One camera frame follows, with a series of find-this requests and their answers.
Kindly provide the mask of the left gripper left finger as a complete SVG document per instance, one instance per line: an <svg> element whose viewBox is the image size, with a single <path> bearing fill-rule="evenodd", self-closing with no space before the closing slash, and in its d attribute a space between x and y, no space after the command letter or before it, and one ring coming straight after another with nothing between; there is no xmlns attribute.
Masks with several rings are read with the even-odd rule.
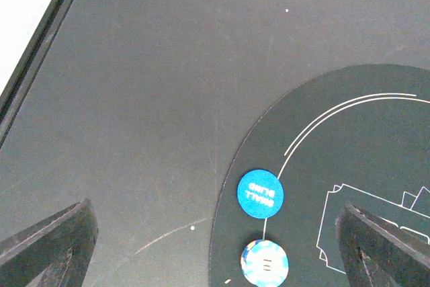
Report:
<svg viewBox="0 0 430 287"><path fill-rule="evenodd" d="M37 222L1 242L1 285L81 286L98 237L91 200Z"/></svg>

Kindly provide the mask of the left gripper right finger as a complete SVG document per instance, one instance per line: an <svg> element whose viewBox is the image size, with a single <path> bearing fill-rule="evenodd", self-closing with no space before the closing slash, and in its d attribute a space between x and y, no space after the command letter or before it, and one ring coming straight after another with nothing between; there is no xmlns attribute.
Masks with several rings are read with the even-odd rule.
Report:
<svg viewBox="0 0 430 287"><path fill-rule="evenodd" d="M379 216L346 203L337 238L350 286L429 285L429 245Z"/></svg>

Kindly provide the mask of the white chip mat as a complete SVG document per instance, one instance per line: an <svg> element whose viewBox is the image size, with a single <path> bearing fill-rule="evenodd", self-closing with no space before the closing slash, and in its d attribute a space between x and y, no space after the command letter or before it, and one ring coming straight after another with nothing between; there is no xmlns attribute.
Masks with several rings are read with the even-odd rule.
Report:
<svg viewBox="0 0 430 287"><path fill-rule="evenodd" d="M250 242L241 254L241 269L255 286L280 286L288 276L289 260L277 243L260 239Z"/></svg>

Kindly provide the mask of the blue small blind button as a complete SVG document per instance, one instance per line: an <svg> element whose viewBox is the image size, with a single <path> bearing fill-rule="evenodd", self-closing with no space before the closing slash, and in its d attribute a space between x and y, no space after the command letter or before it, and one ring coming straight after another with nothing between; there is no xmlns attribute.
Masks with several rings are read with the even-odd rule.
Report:
<svg viewBox="0 0 430 287"><path fill-rule="evenodd" d="M264 169L254 169L244 174L237 186L236 196L243 211L256 219L274 216L284 203L281 182Z"/></svg>

